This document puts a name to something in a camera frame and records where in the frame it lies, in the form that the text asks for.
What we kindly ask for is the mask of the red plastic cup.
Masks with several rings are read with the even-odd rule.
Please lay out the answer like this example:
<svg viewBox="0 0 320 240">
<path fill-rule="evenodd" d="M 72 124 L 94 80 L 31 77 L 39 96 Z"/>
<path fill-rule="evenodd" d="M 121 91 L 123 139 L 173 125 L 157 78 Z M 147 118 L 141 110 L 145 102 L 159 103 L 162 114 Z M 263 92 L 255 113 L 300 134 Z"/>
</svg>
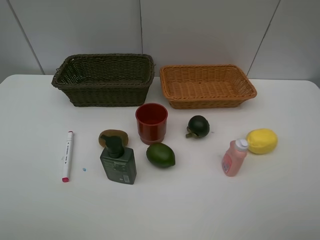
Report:
<svg viewBox="0 0 320 240">
<path fill-rule="evenodd" d="M 158 103 L 146 103 L 135 112 L 138 135 L 143 143 L 161 143 L 167 130 L 167 109 Z"/>
</svg>

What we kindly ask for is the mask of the green lime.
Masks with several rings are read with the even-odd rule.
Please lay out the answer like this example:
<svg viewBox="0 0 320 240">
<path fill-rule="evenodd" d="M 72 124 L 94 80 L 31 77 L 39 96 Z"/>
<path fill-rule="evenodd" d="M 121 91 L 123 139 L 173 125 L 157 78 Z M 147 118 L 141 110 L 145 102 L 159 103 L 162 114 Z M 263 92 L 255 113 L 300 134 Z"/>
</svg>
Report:
<svg viewBox="0 0 320 240">
<path fill-rule="evenodd" d="M 158 168 L 170 168 L 176 164 L 174 151 L 161 142 L 151 144 L 146 150 L 146 157 Z"/>
</svg>

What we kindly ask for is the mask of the dark green mangosteen fruit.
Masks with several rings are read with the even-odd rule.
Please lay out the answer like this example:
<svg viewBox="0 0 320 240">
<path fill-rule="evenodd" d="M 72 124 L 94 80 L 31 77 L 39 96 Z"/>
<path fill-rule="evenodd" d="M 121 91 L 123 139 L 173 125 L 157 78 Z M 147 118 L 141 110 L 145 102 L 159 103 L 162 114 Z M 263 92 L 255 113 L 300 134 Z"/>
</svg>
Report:
<svg viewBox="0 0 320 240">
<path fill-rule="evenodd" d="M 186 138 L 203 138 L 210 132 L 210 124 L 202 115 L 195 115 L 189 120 L 186 130 Z"/>
</svg>

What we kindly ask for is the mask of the pink dish soap bottle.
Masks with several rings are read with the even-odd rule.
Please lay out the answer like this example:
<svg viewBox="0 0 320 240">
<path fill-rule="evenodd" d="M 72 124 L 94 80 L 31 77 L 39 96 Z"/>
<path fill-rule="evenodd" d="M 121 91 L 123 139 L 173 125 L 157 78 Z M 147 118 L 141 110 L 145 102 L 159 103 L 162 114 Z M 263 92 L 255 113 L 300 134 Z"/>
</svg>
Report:
<svg viewBox="0 0 320 240">
<path fill-rule="evenodd" d="M 240 170 L 248 153 L 249 144 L 244 138 L 233 140 L 229 144 L 221 161 L 224 174 L 234 177 Z"/>
</svg>

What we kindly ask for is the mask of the yellow lemon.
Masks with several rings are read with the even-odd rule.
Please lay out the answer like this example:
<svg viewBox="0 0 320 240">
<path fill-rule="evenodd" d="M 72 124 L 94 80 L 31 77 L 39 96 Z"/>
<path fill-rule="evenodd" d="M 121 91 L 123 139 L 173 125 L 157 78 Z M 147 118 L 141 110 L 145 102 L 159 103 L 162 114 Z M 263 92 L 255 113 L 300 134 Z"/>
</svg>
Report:
<svg viewBox="0 0 320 240">
<path fill-rule="evenodd" d="M 248 150 L 257 155 L 271 153 L 278 144 L 278 136 L 268 128 L 252 130 L 246 135 L 245 139 L 248 142 Z"/>
</svg>

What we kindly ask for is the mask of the orange wicker basket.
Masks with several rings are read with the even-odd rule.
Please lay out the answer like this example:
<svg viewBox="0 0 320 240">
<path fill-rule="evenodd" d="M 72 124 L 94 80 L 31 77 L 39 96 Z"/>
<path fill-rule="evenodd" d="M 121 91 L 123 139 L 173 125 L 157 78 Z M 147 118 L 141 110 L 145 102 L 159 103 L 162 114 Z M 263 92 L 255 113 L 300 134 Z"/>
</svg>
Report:
<svg viewBox="0 0 320 240">
<path fill-rule="evenodd" d="M 235 108 L 257 96 L 244 72 L 233 64 L 161 67 L 162 93 L 174 109 Z"/>
</svg>

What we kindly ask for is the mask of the brown kiwi fruit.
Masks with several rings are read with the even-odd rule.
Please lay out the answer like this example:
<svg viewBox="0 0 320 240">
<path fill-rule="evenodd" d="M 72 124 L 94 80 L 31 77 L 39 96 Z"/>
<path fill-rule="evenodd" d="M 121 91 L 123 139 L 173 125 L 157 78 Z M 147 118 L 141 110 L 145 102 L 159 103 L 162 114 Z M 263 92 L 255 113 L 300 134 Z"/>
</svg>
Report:
<svg viewBox="0 0 320 240">
<path fill-rule="evenodd" d="M 107 129 L 107 130 L 102 131 L 98 137 L 98 142 L 103 148 L 105 148 L 106 142 L 105 142 L 105 140 L 103 140 L 101 138 L 102 135 L 105 135 L 107 137 L 118 136 L 121 138 L 123 146 L 124 147 L 128 146 L 129 136 L 125 131 L 118 130 L 118 129 Z"/>
</svg>

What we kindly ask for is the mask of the dark green pump bottle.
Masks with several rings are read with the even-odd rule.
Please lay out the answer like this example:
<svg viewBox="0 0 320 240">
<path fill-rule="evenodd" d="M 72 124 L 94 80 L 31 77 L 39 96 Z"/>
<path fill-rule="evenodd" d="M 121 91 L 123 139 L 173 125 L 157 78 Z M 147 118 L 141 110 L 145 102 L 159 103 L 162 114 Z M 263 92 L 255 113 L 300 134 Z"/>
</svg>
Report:
<svg viewBox="0 0 320 240">
<path fill-rule="evenodd" d="M 100 161 L 109 180 L 117 183 L 133 185 L 137 176 L 134 150 L 125 147 L 119 136 L 101 135 L 105 147 Z"/>
</svg>

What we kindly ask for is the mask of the dark brown wicker basket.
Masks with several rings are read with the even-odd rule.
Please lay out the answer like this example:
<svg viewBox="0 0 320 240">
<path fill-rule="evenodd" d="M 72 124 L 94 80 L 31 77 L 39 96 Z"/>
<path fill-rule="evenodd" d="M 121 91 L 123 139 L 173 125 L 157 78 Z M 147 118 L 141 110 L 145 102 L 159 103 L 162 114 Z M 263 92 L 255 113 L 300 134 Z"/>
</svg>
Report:
<svg viewBox="0 0 320 240">
<path fill-rule="evenodd" d="M 51 84 L 76 107 L 135 107 L 145 103 L 154 75 L 148 54 L 75 54 L 57 68 Z"/>
</svg>

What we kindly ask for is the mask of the white marker with red caps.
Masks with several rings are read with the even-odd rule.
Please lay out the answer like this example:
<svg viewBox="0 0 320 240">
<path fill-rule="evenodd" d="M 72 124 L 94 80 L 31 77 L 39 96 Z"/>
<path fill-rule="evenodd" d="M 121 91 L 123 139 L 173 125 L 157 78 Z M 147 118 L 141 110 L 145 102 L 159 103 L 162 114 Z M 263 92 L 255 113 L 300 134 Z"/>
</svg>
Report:
<svg viewBox="0 0 320 240">
<path fill-rule="evenodd" d="M 63 171 L 62 171 L 62 182 L 68 183 L 70 181 L 70 172 L 72 167 L 72 155 L 73 155 L 73 140 L 74 133 L 69 131 L 67 134 L 66 148 L 64 151 L 63 158 Z"/>
</svg>

